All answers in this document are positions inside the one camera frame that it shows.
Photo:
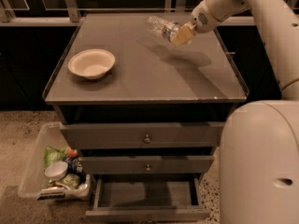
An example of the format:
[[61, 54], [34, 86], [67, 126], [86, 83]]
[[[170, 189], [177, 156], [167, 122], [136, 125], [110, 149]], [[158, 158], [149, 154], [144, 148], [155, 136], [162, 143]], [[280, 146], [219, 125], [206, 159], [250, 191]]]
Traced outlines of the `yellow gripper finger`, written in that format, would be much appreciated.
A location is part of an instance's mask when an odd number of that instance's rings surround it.
[[178, 32], [173, 36], [172, 38], [172, 44], [175, 47], [181, 46], [183, 44], [188, 43], [190, 40], [192, 40], [196, 36], [196, 25], [187, 22], [184, 25], [182, 25]]

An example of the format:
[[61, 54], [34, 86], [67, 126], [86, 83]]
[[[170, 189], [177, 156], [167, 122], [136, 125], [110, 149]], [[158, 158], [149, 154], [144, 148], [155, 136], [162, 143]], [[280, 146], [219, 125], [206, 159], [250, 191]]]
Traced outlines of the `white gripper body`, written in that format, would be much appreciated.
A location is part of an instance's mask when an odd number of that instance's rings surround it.
[[192, 23], [197, 33], [203, 34], [214, 30], [219, 24], [209, 12], [206, 0], [202, 1], [192, 11]]

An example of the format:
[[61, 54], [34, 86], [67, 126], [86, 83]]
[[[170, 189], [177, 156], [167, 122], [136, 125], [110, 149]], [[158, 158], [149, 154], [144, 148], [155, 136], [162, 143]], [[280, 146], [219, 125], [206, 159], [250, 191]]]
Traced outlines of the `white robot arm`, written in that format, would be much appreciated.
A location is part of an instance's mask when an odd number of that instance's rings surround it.
[[283, 0], [204, 0], [175, 37], [179, 46], [249, 10], [281, 92], [239, 107], [220, 148], [221, 224], [299, 224], [299, 25]]

